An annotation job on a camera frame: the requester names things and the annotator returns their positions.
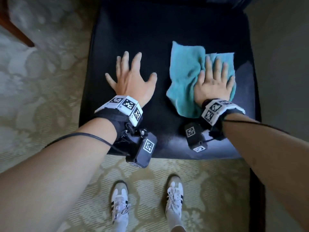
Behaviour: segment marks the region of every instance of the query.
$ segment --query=shoelace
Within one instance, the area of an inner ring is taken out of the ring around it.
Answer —
[[[181,212],[181,193],[175,187],[168,188],[168,208],[172,207],[172,209],[180,213]]]
[[[124,215],[129,211],[131,204],[128,203],[127,206],[125,205],[126,201],[123,197],[115,198],[115,204],[114,204],[115,218],[113,220],[113,223],[117,218],[121,217],[121,215]]]

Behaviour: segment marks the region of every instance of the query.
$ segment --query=blue cloth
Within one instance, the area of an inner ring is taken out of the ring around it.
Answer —
[[[175,106],[178,114],[187,118],[198,118],[201,108],[194,101],[194,86],[201,70],[205,70],[205,57],[209,55],[214,63],[216,57],[229,65],[228,79],[235,74],[234,53],[206,54],[203,46],[183,46],[173,41],[171,53],[170,78],[172,84],[166,96]],[[234,98],[236,83],[230,95]]]

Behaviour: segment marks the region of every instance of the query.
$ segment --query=gray wall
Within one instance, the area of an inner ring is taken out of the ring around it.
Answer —
[[[309,0],[254,0],[245,12],[262,120],[309,141]],[[302,231],[269,190],[266,231]]]

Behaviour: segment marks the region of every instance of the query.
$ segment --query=white sneaker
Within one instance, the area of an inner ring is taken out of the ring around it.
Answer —
[[[181,218],[183,184],[179,176],[174,175],[169,179],[167,200],[165,214],[168,210],[173,210]]]
[[[115,184],[112,190],[111,198],[112,206],[112,222],[125,222],[126,226],[129,223],[129,209],[131,207],[128,204],[128,188],[124,182],[118,182]]]

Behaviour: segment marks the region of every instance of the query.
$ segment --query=beige rug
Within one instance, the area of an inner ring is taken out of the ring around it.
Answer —
[[[78,126],[97,0],[9,0],[28,48],[0,27],[0,171]],[[112,184],[129,186],[127,231],[167,231],[161,206],[171,173],[184,182],[187,231],[248,231],[249,168],[243,160],[152,159],[138,169],[106,156],[58,231],[109,231]]]

